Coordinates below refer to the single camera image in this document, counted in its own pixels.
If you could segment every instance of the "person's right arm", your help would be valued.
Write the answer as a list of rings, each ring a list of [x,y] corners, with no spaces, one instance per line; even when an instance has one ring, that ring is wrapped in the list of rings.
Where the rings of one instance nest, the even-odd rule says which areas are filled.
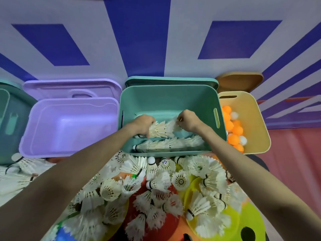
[[[284,240],[321,240],[321,220],[297,195],[185,110],[178,124],[201,136]]]

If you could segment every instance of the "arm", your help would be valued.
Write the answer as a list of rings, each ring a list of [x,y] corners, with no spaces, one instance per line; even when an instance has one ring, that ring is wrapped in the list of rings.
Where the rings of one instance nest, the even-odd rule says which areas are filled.
[[[155,121],[142,115],[116,133],[78,151],[37,177],[0,207],[3,240],[40,240],[78,191],[136,134]]]
[[[321,220],[276,177],[225,142],[194,112],[185,110],[178,120],[183,129],[197,133],[211,146],[284,240],[305,240],[307,236],[317,240],[321,237]]]

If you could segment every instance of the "plastic storage box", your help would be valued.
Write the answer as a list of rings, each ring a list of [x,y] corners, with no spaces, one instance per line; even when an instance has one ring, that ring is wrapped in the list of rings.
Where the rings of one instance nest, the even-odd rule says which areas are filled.
[[[25,157],[70,156],[118,129],[122,89],[110,79],[27,81],[38,100],[19,145]]]
[[[134,76],[128,78],[126,86],[120,97],[119,128],[142,114],[151,115],[161,122],[177,117],[183,110],[189,109],[226,140],[222,110],[216,92],[218,82],[215,79]],[[122,150],[134,156],[154,157],[196,155],[211,150],[208,145],[205,151],[137,153],[132,150],[133,145],[145,140],[147,139],[131,138]]]
[[[239,114],[243,135],[247,138],[244,154],[267,152],[271,139],[255,98],[244,91],[230,91],[219,93],[219,100],[222,107],[230,106],[232,111]]]
[[[18,152],[28,116],[37,101],[19,88],[0,81],[0,164],[12,164]]]

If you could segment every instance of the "blue and white wall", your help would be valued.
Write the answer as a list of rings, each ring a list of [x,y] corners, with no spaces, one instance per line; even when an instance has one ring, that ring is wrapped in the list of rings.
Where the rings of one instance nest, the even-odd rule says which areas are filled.
[[[321,126],[321,0],[0,0],[0,77],[262,72],[268,128]]]

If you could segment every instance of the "green plastic bin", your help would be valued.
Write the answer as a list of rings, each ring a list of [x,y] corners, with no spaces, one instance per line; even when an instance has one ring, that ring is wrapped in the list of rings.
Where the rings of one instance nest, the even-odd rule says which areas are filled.
[[[0,81],[0,165],[14,163],[11,156],[19,152],[30,110],[36,102],[19,88]]]
[[[226,140],[226,130],[216,89],[217,80],[213,78],[174,78],[174,77],[129,77],[126,89],[120,97],[119,129],[136,117],[147,114],[155,117],[156,121],[169,121],[188,109],[221,138]],[[137,153],[133,145],[144,142],[145,138],[131,138],[122,150],[134,156],[172,157],[197,155],[211,151],[206,145],[204,151],[152,152]]]

